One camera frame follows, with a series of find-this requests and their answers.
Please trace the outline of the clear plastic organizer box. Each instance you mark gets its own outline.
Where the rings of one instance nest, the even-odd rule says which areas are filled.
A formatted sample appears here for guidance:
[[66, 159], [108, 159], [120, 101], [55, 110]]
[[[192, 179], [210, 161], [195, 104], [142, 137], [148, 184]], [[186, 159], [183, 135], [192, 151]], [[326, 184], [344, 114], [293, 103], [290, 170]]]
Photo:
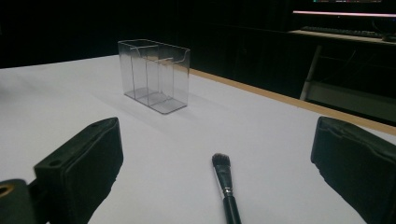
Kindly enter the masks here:
[[161, 114], [188, 105], [191, 50], [136, 39], [118, 42], [123, 93]]

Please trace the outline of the wooden desk with shelf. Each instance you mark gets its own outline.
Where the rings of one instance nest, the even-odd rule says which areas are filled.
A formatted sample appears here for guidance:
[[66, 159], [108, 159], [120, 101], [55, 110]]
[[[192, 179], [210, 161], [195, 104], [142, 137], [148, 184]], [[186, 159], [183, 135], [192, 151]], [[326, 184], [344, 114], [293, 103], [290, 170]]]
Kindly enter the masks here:
[[396, 123], [396, 40], [295, 30], [315, 47], [300, 98]]

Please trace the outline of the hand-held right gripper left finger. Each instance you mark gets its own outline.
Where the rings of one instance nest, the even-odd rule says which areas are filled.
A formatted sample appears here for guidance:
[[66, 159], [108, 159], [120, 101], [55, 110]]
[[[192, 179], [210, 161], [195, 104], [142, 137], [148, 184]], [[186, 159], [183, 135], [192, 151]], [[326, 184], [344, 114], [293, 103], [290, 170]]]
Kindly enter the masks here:
[[123, 163], [120, 123], [97, 121], [35, 166], [34, 204], [40, 224], [88, 224]]

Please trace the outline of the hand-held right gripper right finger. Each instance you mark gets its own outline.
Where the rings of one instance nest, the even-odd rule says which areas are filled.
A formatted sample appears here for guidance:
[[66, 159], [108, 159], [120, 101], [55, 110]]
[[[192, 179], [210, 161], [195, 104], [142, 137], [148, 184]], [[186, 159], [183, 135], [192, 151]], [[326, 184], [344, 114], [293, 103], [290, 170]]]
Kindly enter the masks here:
[[367, 224], [396, 224], [396, 146], [351, 123], [318, 119], [311, 162]]

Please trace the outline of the black makeup brush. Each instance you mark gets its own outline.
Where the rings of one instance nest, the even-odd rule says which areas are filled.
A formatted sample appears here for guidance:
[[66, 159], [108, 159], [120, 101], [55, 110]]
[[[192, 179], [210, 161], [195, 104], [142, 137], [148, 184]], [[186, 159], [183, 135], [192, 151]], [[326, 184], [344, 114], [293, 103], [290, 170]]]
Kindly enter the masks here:
[[222, 193], [222, 202], [227, 224], [242, 224], [236, 199], [233, 196], [230, 158], [225, 154], [216, 153], [212, 156], [212, 164]]

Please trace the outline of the dark keyboard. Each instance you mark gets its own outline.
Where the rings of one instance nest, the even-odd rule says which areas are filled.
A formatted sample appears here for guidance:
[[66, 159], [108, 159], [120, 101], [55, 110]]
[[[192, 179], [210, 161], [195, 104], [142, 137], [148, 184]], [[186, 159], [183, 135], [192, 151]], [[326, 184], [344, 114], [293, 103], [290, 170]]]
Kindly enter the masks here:
[[383, 37], [382, 34], [372, 31], [356, 31], [356, 30], [345, 30], [345, 29], [313, 27], [313, 26], [304, 26], [301, 28], [301, 30], [307, 32], [317, 32], [317, 33], [334, 34], [334, 35], [351, 35], [351, 36], [361, 36], [361, 37], [370, 37], [370, 38]]

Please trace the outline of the computer monitor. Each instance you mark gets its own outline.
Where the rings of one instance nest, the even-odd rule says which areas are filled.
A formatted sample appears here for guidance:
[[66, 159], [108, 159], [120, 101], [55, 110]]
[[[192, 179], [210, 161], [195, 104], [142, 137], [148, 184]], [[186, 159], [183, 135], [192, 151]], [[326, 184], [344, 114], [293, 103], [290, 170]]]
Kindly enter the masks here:
[[294, 14], [396, 19], [396, 0], [296, 0]]

